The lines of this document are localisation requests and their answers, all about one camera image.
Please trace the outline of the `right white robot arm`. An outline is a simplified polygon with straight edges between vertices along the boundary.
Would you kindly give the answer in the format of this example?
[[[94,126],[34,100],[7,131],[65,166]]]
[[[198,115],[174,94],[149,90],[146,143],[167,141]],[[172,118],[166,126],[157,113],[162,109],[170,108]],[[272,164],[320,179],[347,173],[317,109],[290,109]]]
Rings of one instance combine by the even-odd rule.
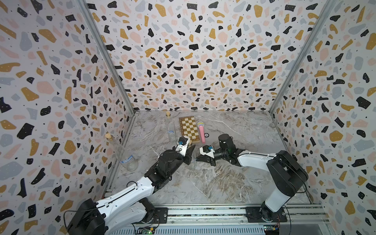
[[[200,155],[196,160],[211,166],[216,166],[217,160],[225,160],[232,165],[253,167],[271,174],[275,189],[261,204],[257,218],[272,222],[283,211],[285,203],[306,185],[308,174],[287,151],[281,150],[276,154],[250,152],[237,148],[228,134],[220,135],[218,140],[218,149],[205,145],[200,148]]]

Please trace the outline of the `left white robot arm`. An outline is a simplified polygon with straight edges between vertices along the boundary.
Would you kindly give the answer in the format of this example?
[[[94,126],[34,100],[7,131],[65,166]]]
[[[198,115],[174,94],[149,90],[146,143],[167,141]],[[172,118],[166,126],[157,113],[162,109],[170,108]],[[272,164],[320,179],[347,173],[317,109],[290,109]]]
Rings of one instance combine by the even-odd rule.
[[[155,207],[148,197],[162,189],[182,165],[189,165],[195,145],[179,145],[163,152],[158,161],[126,189],[99,200],[84,201],[69,224],[70,235],[110,235],[134,223],[155,221]]]

